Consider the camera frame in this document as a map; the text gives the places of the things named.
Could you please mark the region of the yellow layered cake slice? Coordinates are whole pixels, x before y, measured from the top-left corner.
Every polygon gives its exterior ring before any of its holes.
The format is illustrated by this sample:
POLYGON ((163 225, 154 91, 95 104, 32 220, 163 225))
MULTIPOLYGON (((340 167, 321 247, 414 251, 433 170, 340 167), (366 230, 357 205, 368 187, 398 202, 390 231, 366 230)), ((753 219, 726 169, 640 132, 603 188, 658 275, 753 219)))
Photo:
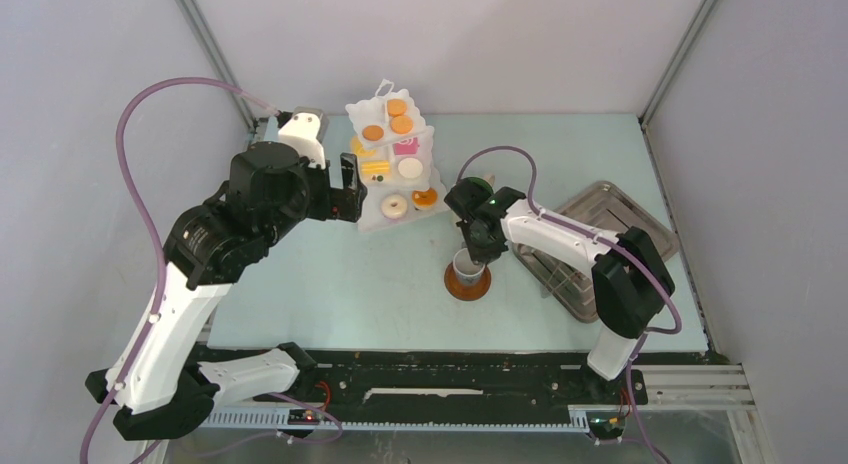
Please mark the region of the yellow layered cake slice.
POLYGON ((391 163, 388 160, 369 160, 359 164, 362 177, 368 181, 383 182, 391 177, 391 163))

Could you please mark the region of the white glazed donut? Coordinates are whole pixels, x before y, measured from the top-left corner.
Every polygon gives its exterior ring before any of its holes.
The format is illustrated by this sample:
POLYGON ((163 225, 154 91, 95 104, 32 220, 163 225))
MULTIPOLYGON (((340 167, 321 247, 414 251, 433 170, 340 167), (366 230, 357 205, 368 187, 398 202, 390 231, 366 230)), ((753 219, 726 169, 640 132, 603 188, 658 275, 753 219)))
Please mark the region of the white glazed donut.
POLYGON ((406 216, 409 210, 408 200, 401 194, 386 196, 380 203, 380 211, 390 220, 398 220, 406 216))

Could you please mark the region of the yellow swirl roll cake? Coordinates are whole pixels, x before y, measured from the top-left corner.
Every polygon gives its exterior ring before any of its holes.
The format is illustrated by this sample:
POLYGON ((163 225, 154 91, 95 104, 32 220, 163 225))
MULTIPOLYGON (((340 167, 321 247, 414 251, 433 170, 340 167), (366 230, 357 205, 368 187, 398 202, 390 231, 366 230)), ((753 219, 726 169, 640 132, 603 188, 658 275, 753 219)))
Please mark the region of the yellow swirl roll cake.
POLYGON ((351 138, 350 147, 354 155, 361 159, 372 158, 377 154, 376 150, 366 149, 356 135, 351 138))

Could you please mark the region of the orange glazed donut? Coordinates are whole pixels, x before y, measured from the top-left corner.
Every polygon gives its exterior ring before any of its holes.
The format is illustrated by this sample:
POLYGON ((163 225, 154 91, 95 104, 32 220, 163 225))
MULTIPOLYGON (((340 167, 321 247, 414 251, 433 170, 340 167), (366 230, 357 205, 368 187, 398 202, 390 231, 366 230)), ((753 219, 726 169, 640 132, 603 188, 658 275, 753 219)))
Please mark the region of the orange glazed donut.
POLYGON ((425 191, 413 191, 411 193, 411 201, 413 207, 419 211, 432 209, 439 199, 439 193, 435 188, 429 188, 425 191))

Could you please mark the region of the white round cream cake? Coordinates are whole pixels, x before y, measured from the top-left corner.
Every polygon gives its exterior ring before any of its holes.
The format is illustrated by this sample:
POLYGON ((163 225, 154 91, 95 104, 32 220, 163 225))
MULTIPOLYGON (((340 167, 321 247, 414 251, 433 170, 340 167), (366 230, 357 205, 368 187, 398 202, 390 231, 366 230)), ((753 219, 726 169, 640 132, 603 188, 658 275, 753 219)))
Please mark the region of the white round cream cake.
POLYGON ((424 166, 419 159, 407 157, 397 163, 397 171, 403 179, 414 180, 423 174, 424 166))

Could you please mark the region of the small white grey cup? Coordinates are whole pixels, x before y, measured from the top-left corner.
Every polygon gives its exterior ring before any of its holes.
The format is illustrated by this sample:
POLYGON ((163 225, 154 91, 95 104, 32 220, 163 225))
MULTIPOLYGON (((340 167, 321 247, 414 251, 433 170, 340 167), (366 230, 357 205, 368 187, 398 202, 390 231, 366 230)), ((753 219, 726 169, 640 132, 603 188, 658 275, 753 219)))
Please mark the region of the small white grey cup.
POLYGON ((475 261, 467 248, 457 251, 452 259, 452 269, 457 282, 463 287, 477 285, 486 270, 486 265, 475 261))

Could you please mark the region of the round biscuit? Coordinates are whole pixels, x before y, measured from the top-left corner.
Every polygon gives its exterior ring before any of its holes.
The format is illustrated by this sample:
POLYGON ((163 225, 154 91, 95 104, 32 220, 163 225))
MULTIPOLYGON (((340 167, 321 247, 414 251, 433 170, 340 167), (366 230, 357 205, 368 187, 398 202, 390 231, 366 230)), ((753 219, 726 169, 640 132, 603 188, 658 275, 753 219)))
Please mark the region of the round biscuit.
POLYGON ((385 103, 385 110, 390 120, 406 116, 409 111, 407 101, 404 99, 388 99, 385 103))
POLYGON ((393 116, 389 125, 391 130, 399 135, 408 134, 414 129, 413 120, 405 114, 393 116))
POLYGON ((368 125, 362 129, 361 135, 368 141, 379 141, 384 137, 384 129, 379 125, 368 125))

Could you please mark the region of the large wooden coaster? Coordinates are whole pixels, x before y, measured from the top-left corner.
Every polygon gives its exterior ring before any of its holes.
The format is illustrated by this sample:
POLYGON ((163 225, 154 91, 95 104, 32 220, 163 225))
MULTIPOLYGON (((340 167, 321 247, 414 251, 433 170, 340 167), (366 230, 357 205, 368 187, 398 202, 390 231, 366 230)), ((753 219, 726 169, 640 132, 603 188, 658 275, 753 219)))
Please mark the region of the large wooden coaster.
POLYGON ((485 296, 491 287, 492 275, 488 267, 483 268, 480 279, 472 284, 462 284, 449 264, 444 272, 444 284, 447 291, 456 299, 461 301, 476 301, 485 296))

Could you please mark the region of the large floral green-inside mug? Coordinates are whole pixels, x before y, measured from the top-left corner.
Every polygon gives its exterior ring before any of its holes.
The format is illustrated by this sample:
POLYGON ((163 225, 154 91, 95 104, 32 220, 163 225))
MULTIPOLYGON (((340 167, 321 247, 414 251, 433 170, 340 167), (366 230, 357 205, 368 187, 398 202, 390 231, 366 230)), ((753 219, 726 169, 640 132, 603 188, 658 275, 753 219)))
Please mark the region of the large floral green-inside mug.
MULTIPOLYGON (((481 177, 481 179, 484 180, 491 188, 494 188, 495 181, 496 181, 496 177, 495 177, 494 173, 484 174, 481 177)), ((454 218, 454 224, 458 224, 460 222, 460 218, 456 213, 453 214, 453 218, 454 218)))

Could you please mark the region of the pink-tipped metal tongs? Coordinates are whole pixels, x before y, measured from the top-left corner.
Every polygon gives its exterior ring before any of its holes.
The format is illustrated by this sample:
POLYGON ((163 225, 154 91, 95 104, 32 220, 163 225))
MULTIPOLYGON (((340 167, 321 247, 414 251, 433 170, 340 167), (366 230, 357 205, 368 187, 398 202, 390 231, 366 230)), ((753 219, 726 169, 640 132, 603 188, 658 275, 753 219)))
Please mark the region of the pink-tipped metal tongs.
POLYGON ((573 297, 580 299, 590 282, 577 270, 561 262, 543 266, 540 278, 543 297, 573 297))

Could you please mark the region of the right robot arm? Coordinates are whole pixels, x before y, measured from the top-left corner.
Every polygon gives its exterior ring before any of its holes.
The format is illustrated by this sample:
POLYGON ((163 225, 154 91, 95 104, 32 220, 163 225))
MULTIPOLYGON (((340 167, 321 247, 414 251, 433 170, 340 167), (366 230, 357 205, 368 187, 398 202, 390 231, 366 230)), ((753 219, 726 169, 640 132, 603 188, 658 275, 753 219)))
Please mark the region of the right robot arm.
POLYGON ((651 237, 638 227, 616 233, 589 226, 542 209, 521 191, 493 190, 478 178, 459 180, 444 202, 459 219, 473 262, 489 264, 521 245, 566 264, 591 282, 601 327, 581 386, 596 402, 616 395, 622 387, 620 374, 636 356, 651 321, 671 305, 675 291, 651 237))

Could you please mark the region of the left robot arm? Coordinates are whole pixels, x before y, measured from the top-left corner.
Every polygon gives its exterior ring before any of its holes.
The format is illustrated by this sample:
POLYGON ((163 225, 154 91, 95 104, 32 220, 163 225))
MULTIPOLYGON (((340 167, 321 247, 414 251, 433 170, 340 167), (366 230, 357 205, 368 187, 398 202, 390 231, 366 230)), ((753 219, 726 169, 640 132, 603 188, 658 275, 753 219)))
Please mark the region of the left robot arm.
POLYGON ((132 343, 86 386, 118 410, 128 441, 181 438, 217 408, 273 393, 312 395, 316 362, 294 343, 230 361, 193 361, 197 337, 251 265, 307 219, 356 222, 367 194, 352 153, 340 157, 343 185, 329 167, 273 141, 235 155, 217 192, 179 216, 161 250, 163 270, 132 343))

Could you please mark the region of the white three-tier dessert stand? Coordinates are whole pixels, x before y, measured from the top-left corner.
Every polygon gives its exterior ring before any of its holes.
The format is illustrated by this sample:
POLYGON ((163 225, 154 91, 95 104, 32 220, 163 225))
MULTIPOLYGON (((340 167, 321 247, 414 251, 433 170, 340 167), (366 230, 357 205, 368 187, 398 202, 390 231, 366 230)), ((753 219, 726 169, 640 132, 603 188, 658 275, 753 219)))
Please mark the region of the white three-tier dessert stand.
POLYGON ((358 230, 362 233, 375 232, 445 212, 447 206, 444 204, 443 198, 447 189, 442 182, 433 158, 435 128, 426 122, 410 92, 405 88, 398 88, 394 82, 384 79, 378 85, 372 97, 348 104, 345 106, 345 110, 353 126, 354 135, 360 139, 366 149, 377 151, 377 154, 372 158, 361 159, 357 157, 358 163, 369 160, 388 160, 391 163, 392 172, 391 177, 386 181, 375 182, 365 180, 359 171, 367 188, 367 197, 363 204, 362 216, 357 223, 358 230), (410 133, 399 135, 391 130, 390 119, 385 110, 385 103, 388 99, 404 99, 407 101, 409 106, 407 116, 414 122, 414 129, 410 133), (384 129, 384 137, 374 142, 366 140, 361 132, 368 125, 381 126, 384 129), (419 138, 418 153, 413 156, 396 156, 392 150, 392 145, 399 140, 413 136, 419 138), (403 179, 398 174, 397 163, 407 157, 414 157, 422 162, 424 171, 418 179, 403 179), (429 188, 435 188, 438 191, 438 203, 430 210, 416 210, 411 201, 411 193, 413 191, 425 191, 429 188), (390 220, 381 213, 380 203, 386 196, 395 193, 403 195, 408 200, 409 210, 405 217, 390 220))

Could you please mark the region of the stainless steel tray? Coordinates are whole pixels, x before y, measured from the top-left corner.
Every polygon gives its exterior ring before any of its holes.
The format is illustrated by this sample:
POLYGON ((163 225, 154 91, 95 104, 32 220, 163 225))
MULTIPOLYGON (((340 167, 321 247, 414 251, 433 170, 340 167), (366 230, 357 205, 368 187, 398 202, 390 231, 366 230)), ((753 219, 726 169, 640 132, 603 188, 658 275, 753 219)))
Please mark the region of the stainless steel tray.
POLYGON ((555 262, 571 266, 590 282, 580 299, 554 297, 582 323, 599 319, 591 270, 595 259, 610 247, 596 238, 613 240, 632 227, 647 233, 662 260, 678 252, 673 232, 609 181, 597 181, 566 204, 543 209, 541 215, 519 201, 502 221, 513 253, 539 282, 543 266, 555 262))

